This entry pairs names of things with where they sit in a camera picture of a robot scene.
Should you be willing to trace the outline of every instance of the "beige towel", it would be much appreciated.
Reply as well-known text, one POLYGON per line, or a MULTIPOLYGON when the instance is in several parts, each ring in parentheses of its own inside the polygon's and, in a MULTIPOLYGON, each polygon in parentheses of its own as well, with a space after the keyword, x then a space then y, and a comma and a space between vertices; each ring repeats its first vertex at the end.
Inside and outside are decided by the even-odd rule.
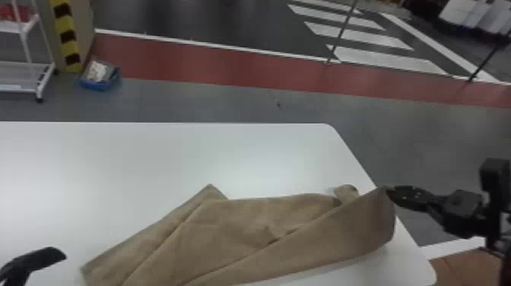
POLYGON ((90 286, 249 283, 370 253, 392 239, 385 188, 228 200, 212 185, 82 268, 90 286))

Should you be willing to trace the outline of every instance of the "red floor stripe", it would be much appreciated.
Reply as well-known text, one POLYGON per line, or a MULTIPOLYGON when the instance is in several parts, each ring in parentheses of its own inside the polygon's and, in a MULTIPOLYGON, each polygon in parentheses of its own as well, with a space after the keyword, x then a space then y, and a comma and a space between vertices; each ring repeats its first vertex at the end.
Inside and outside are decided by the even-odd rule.
POLYGON ((511 86, 251 52, 97 35, 92 54, 126 78, 311 91, 511 108, 511 86))

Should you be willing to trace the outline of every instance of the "white table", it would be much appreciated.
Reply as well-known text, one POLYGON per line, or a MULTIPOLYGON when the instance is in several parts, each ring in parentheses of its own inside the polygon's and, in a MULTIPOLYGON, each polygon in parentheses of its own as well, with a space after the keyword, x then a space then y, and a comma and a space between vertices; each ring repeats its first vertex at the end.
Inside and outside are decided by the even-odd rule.
MULTIPOLYGON (((324 193, 346 183, 374 188, 327 125, 0 122, 0 265, 57 246, 68 259, 34 273, 29 285, 81 284, 81 265, 208 183, 232 199, 324 193)), ((255 284, 435 280, 397 220, 393 240, 363 258, 255 284)))

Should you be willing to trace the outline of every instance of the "hazard stripe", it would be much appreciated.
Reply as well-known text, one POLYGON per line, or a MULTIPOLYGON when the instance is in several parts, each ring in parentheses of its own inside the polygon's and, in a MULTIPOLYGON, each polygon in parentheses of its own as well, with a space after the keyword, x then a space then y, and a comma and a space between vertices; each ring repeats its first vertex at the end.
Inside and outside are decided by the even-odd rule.
POLYGON ((75 31, 75 22, 71 11, 70 0, 50 0, 55 16, 55 29, 60 38, 62 57, 67 72, 81 72, 83 63, 75 31))

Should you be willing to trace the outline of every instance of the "metal shelf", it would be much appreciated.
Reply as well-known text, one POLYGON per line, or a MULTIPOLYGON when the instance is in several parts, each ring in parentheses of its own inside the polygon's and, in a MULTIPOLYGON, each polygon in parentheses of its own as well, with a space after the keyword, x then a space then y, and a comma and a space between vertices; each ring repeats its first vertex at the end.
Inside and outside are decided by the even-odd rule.
POLYGON ((27 62, 0 62, 0 91, 35 93, 36 101, 43 102, 43 90, 55 70, 55 62, 49 49, 48 38, 40 23, 40 16, 37 13, 37 5, 30 0, 36 12, 30 17, 27 23, 21 22, 17 0, 11 0, 14 7, 16 21, 0 21, 0 33, 16 33, 20 35, 21 45, 27 62), (49 64, 32 63, 30 50, 27 45, 28 33, 39 23, 48 56, 51 59, 49 64))
POLYGON ((0 20, 0 33, 19 33, 23 34, 25 37, 32 30, 33 26, 35 26, 39 22, 39 15, 32 15, 30 21, 27 23, 20 23, 16 21, 8 21, 8 20, 0 20))
POLYGON ((54 70, 54 63, 0 62, 0 90, 8 92, 41 92, 54 70), (30 68, 34 71, 35 80, 32 79, 30 68))

